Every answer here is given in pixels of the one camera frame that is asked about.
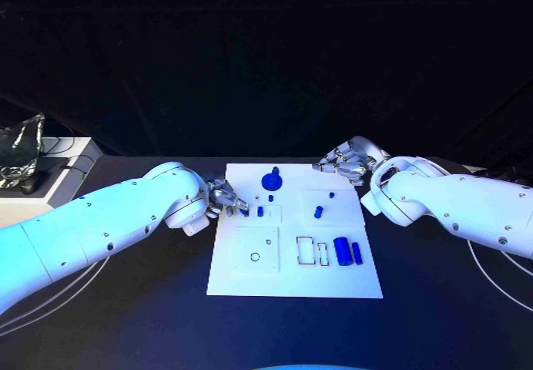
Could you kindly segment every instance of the black table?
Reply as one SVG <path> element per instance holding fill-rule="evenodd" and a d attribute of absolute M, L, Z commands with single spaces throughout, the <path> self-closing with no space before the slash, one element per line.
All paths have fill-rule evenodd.
<path fill-rule="evenodd" d="M 204 174 L 224 173 L 227 163 L 316 159 L 106 156 L 78 195 L 143 176 L 169 160 Z M 315 363 L 533 368 L 533 312 L 490 285 L 465 240 L 431 217 L 400 227 L 364 212 L 384 300 L 208 297 L 217 222 L 195 237 L 162 225 L 112 257 L 73 302 L 0 338 L 0 367 L 246 369 Z M 533 305 L 533 277 L 498 251 L 476 251 L 499 284 Z M 40 292 L 11 314 L 70 281 Z"/>

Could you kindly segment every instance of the blue round part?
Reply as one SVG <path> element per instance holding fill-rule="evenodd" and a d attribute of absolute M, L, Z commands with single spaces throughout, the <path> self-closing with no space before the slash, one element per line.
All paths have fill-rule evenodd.
<path fill-rule="evenodd" d="M 322 217 L 323 211 L 325 211 L 323 207 L 319 206 L 318 207 L 318 210 L 315 211 L 315 218 L 320 218 Z"/>
<path fill-rule="evenodd" d="M 348 244 L 348 239 L 345 237 L 339 237 L 333 240 L 336 244 L 336 252 L 338 252 L 338 261 L 341 266 L 351 266 L 354 264 L 352 253 L 351 253 L 351 245 Z"/>
<path fill-rule="evenodd" d="M 356 264 L 364 264 L 362 251 L 359 250 L 358 243 L 352 243 L 352 249 L 354 249 L 354 258 L 356 259 Z"/>
<path fill-rule="evenodd" d="M 280 176 L 280 168 L 276 167 L 273 169 L 273 173 L 267 173 L 261 180 L 261 185 L 269 191 L 276 191 L 282 185 L 284 185 L 284 181 L 282 180 Z"/>

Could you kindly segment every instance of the black backdrop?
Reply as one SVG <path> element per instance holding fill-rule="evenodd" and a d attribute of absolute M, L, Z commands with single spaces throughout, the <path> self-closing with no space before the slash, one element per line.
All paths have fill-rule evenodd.
<path fill-rule="evenodd" d="M 116 153 L 533 165 L 531 13 L 492 2 L 0 5 L 0 117 Z"/>

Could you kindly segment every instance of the white board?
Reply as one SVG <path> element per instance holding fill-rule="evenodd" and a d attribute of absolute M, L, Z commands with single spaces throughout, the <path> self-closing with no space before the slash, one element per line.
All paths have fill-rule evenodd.
<path fill-rule="evenodd" d="M 270 192 L 261 179 L 274 166 L 284 185 Z M 313 171 L 309 164 L 257 163 L 228 164 L 225 178 L 251 209 L 248 217 L 240 212 L 233 217 L 221 214 L 208 295 L 384 298 L 362 206 L 348 179 Z M 323 207 L 319 219 L 318 206 Z M 264 207 L 263 217 L 259 207 Z M 300 239 L 299 247 L 299 237 L 312 238 L 313 245 Z M 339 265 L 338 237 L 346 237 L 351 246 L 359 243 L 362 265 Z M 299 250 L 306 253 L 303 260 Z"/>

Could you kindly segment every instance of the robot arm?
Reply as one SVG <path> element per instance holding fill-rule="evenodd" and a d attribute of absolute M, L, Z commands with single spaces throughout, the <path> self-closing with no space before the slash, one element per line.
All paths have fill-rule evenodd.
<path fill-rule="evenodd" d="M 344 150 L 356 155 L 348 158 Z M 328 168 L 326 172 L 339 172 L 344 176 L 348 167 L 372 171 L 371 192 L 362 197 L 362 204 L 374 215 L 384 213 L 401 226 L 411 225 L 424 215 L 434 216 L 459 237 L 533 258 L 533 191 L 529 187 L 472 175 L 452 175 L 426 158 L 391 158 L 361 136 L 313 165 L 316 170 Z M 362 185 L 361 177 L 356 181 L 349 177 L 349 180 Z"/>
<path fill-rule="evenodd" d="M 54 281 L 145 239 L 162 221 L 192 236 L 224 205 L 248 210 L 225 180 L 181 163 L 97 190 L 0 230 L 0 314 Z"/>

